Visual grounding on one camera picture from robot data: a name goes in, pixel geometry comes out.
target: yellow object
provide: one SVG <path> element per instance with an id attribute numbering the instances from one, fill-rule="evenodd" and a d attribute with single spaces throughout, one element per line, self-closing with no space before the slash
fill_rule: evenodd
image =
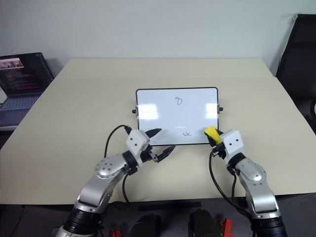
<path id="1" fill-rule="evenodd" d="M 205 134 L 209 137 L 213 138 L 213 140 L 216 142 L 216 144 L 221 143 L 221 138 L 219 137 L 219 134 L 214 126 L 210 126 L 204 130 Z"/>

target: table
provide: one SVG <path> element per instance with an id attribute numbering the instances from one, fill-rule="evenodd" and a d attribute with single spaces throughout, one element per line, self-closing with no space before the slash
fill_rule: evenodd
<path id="1" fill-rule="evenodd" d="M 37 100 L 0 151 L 0 202 L 74 203 L 111 130 L 137 126 L 138 88 L 216 86 L 220 129 L 239 130 L 247 155 L 261 164 L 277 195 L 316 192 L 316 137 L 261 59 L 72 59 Z M 108 155 L 125 151 L 124 130 Z M 128 177 L 131 201 L 216 198 L 208 145 L 178 146 L 160 163 Z M 230 194 L 223 161 L 214 175 Z M 244 196 L 238 183 L 236 196 Z M 121 182 L 111 201 L 123 200 Z"/>

